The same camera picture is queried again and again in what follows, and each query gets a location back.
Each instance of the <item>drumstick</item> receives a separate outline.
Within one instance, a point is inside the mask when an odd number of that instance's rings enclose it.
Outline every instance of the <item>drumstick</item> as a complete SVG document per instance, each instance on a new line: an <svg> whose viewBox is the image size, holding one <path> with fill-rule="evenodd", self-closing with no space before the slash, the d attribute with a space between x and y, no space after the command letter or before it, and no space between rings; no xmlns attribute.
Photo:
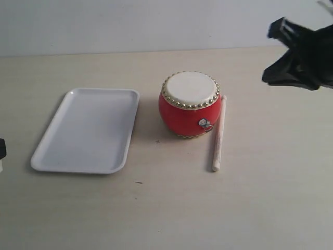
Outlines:
<svg viewBox="0 0 333 250"><path fill-rule="evenodd" d="M214 172L219 171L220 164L221 164L221 147L222 147L222 138L223 138L223 130L224 130L224 120L225 120L225 109L226 109L226 101L227 97L225 95L222 96L222 107L221 107L221 114L220 119L218 122L216 138L215 138L215 147L214 147L214 158L213 158L213 166L212 170Z"/></svg>

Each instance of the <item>black object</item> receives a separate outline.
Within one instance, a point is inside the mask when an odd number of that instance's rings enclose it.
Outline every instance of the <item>black object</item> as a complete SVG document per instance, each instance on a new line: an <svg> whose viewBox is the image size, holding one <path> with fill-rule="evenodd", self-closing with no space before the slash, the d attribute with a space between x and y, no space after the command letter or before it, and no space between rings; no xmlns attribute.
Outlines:
<svg viewBox="0 0 333 250"><path fill-rule="evenodd" d="M333 24L313 31L283 17L271 24L267 36L278 39L289 50L265 69L264 82L308 90L333 88Z"/></svg>
<svg viewBox="0 0 333 250"><path fill-rule="evenodd" d="M0 138L0 160L5 158L6 155L7 155L7 152L6 152L5 140Z"/></svg>

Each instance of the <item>plastic tray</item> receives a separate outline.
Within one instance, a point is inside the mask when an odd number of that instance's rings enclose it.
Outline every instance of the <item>plastic tray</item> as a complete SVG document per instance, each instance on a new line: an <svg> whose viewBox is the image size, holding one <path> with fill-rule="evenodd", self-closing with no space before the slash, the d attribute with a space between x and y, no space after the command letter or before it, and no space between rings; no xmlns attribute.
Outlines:
<svg viewBox="0 0 333 250"><path fill-rule="evenodd" d="M39 171L114 173L125 165L139 93L121 89L68 92L31 158Z"/></svg>

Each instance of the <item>red drum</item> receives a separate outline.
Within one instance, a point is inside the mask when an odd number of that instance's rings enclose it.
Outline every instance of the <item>red drum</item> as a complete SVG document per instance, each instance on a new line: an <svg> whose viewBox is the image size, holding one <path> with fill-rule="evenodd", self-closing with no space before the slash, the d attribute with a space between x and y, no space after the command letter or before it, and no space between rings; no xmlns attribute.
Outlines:
<svg viewBox="0 0 333 250"><path fill-rule="evenodd" d="M159 97L159 110L168 128L183 138L213 129L221 112L219 84L210 76L183 71L168 77Z"/></svg>

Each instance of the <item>white drumhead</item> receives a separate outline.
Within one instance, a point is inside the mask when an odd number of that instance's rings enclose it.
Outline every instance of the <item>white drumhead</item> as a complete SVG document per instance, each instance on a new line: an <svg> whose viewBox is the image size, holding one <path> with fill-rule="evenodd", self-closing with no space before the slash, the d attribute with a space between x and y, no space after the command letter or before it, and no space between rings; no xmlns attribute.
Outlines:
<svg viewBox="0 0 333 250"><path fill-rule="evenodd" d="M216 93L213 79L206 74L193 71L173 75L165 88L170 96L190 105L206 102Z"/></svg>

